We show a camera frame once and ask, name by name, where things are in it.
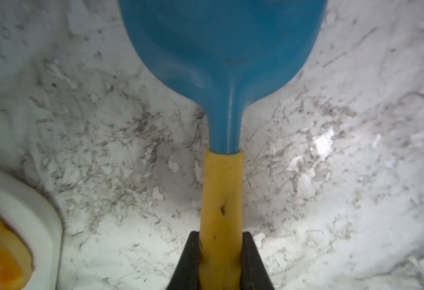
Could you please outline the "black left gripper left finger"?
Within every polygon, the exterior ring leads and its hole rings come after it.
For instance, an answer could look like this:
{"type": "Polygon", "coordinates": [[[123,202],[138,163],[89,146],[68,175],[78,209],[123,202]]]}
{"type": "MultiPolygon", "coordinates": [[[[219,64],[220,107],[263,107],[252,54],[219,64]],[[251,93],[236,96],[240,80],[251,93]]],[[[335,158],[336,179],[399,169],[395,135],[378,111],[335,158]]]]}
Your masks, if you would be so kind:
{"type": "Polygon", "coordinates": [[[199,233],[191,232],[166,290],[198,290],[199,264],[199,233]]]}

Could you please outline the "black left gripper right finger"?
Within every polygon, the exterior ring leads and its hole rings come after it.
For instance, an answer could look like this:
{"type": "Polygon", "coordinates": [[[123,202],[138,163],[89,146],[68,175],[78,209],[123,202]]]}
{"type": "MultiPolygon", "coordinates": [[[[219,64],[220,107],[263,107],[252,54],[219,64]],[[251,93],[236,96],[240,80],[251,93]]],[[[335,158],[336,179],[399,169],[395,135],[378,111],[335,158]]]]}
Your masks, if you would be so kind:
{"type": "Polygon", "coordinates": [[[259,251],[250,232],[243,233],[242,289],[274,290],[259,251]]]}

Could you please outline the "blue rake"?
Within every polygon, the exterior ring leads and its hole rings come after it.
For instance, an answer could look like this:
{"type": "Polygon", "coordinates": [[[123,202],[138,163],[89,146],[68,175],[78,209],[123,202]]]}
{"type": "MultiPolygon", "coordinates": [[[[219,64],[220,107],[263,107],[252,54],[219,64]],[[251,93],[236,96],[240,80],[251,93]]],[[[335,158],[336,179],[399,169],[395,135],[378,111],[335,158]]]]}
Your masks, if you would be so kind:
{"type": "Polygon", "coordinates": [[[327,3],[120,1],[119,6],[144,65],[207,116],[199,290],[242,290],[243,113],[300,71],[327,3]]]}

